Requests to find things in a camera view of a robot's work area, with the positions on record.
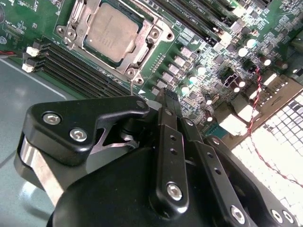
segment metal frame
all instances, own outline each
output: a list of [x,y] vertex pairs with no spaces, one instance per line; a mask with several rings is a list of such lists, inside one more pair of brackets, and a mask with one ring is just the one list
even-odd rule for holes
[[[137,14],[139,17],[144,18],[144,15],[139,14],[123,1],[116,1],[129,8],[130,11]],[[128,54],[117,68],[109,66],[100,58],[91,54],[83,45],[84,39],[89,33],[90,25],[94,20],[94,16],[102,4],[102,0],[89,0],[86,4],[84,0],[77,0],[67,25],[57,26],[56,31],[70,49],[79,52],[121,80],[131,80],[134,84],[142,85],[144,80],[140,72],[149,57],[152,56],[160,42],[170,43],[174,41],[175,36],[168,23],[164,22],[160,15],[154,13],[138,0],[130,0],[130,2],[151,16],[153,21],[151,22],[144,18],[143,27],[135,39],[135,50]],[[152,44],[151,48],[148,48],[147,42]]]

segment mounting hole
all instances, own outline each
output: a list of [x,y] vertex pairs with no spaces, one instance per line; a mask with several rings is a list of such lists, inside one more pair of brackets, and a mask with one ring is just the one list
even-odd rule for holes
[[214,158],[214,156],[211,154],[211,153],[207,153],[207,155],[210,157],[210,158]]
[[167,35],[167,39],[172,39],[172,37],[173,37],[172,33],[169,33],[169,34]]
[[58,28],[58,32],[60,33],[60,34],[62,34],[63,32],[64,32],[64,30],[63,30],[63,28]]
[[177,155],[177,154],[178,154],[178,152],[177,152],[174,148],[170,149],[170,152],[171,152],[173,155]]
[[177,141],[176,137],[174,137],[173,135],[170,135],[170,138],[171,138],[173,141]]
[[215,172],[216,172],[218,175],[221,175],[221,174],[222,174],[221,171],[220,171],[219,169],[215,168],[214,170],[215,170]]
[[143,83],[143,80],[142,79],[137,79],[137,83],[141,84],[141,83]]

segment black plastic bracket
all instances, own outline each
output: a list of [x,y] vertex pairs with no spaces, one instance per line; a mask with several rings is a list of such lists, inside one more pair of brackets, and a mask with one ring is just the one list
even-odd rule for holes
[[183,136],[177,131],[176,114],[166,107],[159,110],[157,135],[150,202],[160,215],[172,219],[187,211],[189,199]]
[[[136,96],[36,104],[27,111],[23,133],[40,151],[65,165],[77,166],[95,145],[97,129],[126,118],[142,118],[148,112],[148,105]],[[47,124],[43,116],[48,113],[59,116],[60,123]],[[82,129],[86,140],[73,140],[73,129]]]
[[205,143],[212,146],[229,180],[258,227],[296,227],[295,217],[249,171],[245,165],[216,136],[208,136]]
[[206,175],[219,208],[220,223],[231,227],[256,227],[242,207],[214,149],[203,143],[196,125],[181,118],[180,127],[185,137],[186,159],[193,160]]

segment metal plate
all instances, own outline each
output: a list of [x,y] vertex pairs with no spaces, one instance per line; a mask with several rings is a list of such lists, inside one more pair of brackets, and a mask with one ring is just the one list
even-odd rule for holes
[[138,25],[126,15],[103,3],[91,24],[87,42],[114,62],[120,62],[134,49],[138,29]]

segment chip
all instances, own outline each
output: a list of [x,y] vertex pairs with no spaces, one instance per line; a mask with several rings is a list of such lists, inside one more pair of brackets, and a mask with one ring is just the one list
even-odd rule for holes
[[198,97],[198,95],[195,92],[192,92],[189,94],[189,98],[191,98],[191,99],[195,99],[197,97]]
[[139,26],[108,3],[97,11],[87,43],[114,62],[120,62],[135,47]]
[[218,55],[214,58],[214,62],[221,65],[224,62],[224,58],[221,55]]
[[188,118],[191,120],[195,120],[197,118],[197,115],[195,115],[194,113],[191,113],[190,116],[188,116]]
[[248,27],[244,27],[243,29],[242,29],[242,31],[241,31],[241,33],[243,34],[243,35],[247,35],[247,34],[249,34],[251,32],[251,30],[248,28]]

